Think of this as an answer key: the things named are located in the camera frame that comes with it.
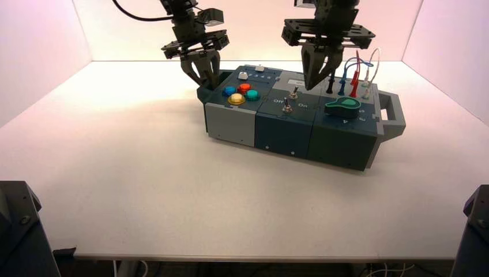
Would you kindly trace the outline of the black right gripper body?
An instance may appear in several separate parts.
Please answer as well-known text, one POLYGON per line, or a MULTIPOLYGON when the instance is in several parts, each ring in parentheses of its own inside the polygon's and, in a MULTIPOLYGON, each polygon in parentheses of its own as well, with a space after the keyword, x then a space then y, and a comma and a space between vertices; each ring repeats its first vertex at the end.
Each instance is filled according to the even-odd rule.
POLYGON ((314 9, 314 17, 285 19, 281 37, 290 46, 367 49, 376 34, 355 24, 358 5, 359 1, 294 1, 296 8, 314 9))

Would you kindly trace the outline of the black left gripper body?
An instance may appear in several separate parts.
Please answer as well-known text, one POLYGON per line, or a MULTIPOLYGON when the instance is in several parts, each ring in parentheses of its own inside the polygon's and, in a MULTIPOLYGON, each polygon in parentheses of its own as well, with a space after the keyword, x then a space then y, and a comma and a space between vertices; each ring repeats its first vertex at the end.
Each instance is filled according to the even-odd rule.
POLYGON ((207 32, 206 27, 224 23, 223 18, 190 16, 186 18, 173 17, 171 22, 176 40, 161 48, 167 59, 192 53, 191 47, 200 44, 197 50, 222 50, 230 41, 225 29, 207 32))

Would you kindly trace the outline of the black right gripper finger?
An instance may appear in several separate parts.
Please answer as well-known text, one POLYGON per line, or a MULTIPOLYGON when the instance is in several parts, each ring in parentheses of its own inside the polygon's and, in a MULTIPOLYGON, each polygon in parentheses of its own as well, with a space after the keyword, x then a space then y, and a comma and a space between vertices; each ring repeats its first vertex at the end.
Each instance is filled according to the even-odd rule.
POLYGON ((302 46, 301 56, 305 87, 307 90, 312 90, 324 79, 321 74, 324 50, 311 45, 302 46))
POLYGON ((321 81, 335 71, 343 60, 344 46, 323 46, 324 65, 321 67, 321 81))

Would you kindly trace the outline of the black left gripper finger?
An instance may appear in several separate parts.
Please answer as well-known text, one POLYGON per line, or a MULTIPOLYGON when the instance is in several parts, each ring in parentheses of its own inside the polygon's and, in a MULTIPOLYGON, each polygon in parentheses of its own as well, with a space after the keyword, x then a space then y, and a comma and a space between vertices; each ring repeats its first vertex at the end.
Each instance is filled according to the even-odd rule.
POLYGON ((212 88, 216 88, 219 84, 220 74, 220 54, 216 50, 206 52, 205 60, 205 77, 208 79, 212 88))
POLYGON ((180 65, 183 72, 188 75, 198 85, 205 82, 202 59, 199 55, 183 55, 180 57, 180 65))

